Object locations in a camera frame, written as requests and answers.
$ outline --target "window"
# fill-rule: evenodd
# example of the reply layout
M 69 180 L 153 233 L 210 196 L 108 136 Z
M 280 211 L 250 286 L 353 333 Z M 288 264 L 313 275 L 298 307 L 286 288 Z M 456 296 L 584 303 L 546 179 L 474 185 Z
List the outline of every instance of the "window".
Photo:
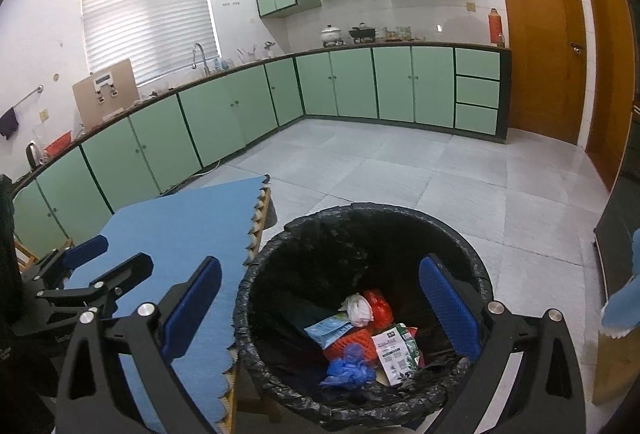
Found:
M 218 56 L 209 0 L 82 0 L 82 24 L 89 71 L 128 58 L 139 85 L 191 66 L 196 42 Z

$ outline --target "silver screw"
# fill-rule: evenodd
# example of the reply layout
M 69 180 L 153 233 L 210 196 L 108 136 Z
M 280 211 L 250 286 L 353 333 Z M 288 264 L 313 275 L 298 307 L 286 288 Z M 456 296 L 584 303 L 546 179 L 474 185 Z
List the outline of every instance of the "silver screw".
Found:
M 138 308 L 138 315 L 141 317 L 148 317 L 156 310 L 156 307 L 151 302 L 145 302 Z
M 80 315 L 80 321 L 82 322 L 82 324 L 88 324 L 89 322 L 92 322 L 94 320 L 95 315 L 93 313 L 91 313 L 90 311 L 85 311 L 84 313 L 82 313 L 82 315 Z
M 494 315 L 502 315 L 504 313 L 504 304 L 502 304 L 502 302 L 498 302 L 497 300 L 489 302 L 486 305 L 486 308 Z
M 562 320 L 562 313 L 557 309 L 550 309 L 549 318 L 552 319 L 553 322 L 560 322 Z

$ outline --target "gray floor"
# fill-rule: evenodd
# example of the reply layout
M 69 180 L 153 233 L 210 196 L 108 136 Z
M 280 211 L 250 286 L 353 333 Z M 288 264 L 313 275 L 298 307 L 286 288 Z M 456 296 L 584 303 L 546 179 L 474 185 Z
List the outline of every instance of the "gray floor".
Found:
M 583 150 L 514 129 L 506 144 L 495 144 L 385 125 L 305 120 L 188 188 L 264 173 L 273 178 L 279 222 L 265 231 L 263 243 L 293 218 L 350 202 L 416 208 L 450 224 L 478 251 L 496 298 L 513 312 L 562 310 L 590 397 L 601 302 L 593 228 L 607 191 Z M 478 432 L 497 420 L 517 368 L 517 360 L 512 362 Z M 587 401 L 588 433 L 596 433 L 616 406 Z M 263 416 L 239 416 L 239 434 L 323 432 L 291 414 L 279 425 Z

